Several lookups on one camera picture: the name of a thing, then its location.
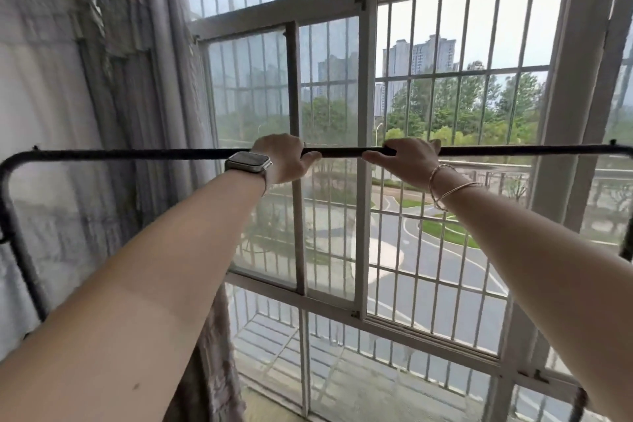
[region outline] street lamp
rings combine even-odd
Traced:
[[[385,122],[381,122],[380,124],[378,124],[378,127],[376,127],[376,146],[378,145],[378,129],[380,129],[380,126],[384,124]]]

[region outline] forearm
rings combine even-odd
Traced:
[[[0,419],[160,420],[263,191],[228,171],[110,258],[0,366]]]
[[[443,169],[436,181],[435,193],[443,194],[464,179]],[[482,188],[445,202],[599,406],[633,412],[633,328],[625,309],[633,306],[631,265]]]

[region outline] sheer curtain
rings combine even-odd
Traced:
[[[0,0],[0,158],[50,148],[213,145],[186,0]],[[48,309],[131,236],[213,177],[208,162],[29,164],[11,179]],[[168,420],[239,420],[218,291]],[[0,358],[37,325],[0,246]]]

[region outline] watch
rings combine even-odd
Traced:
[[[243,170],[251,174],[261,174],[264,178],[264,194],[268,191],[268,178],[266,170],[273,164],[268,155],[256,152],[237,152],[224,162],[224,170]]]

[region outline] watch screen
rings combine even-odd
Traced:
[[[259,167],[268,160],[268,157],[262,154],[254,154],[253,152],[238,152],[231,157],[231,160],[245,166]]]

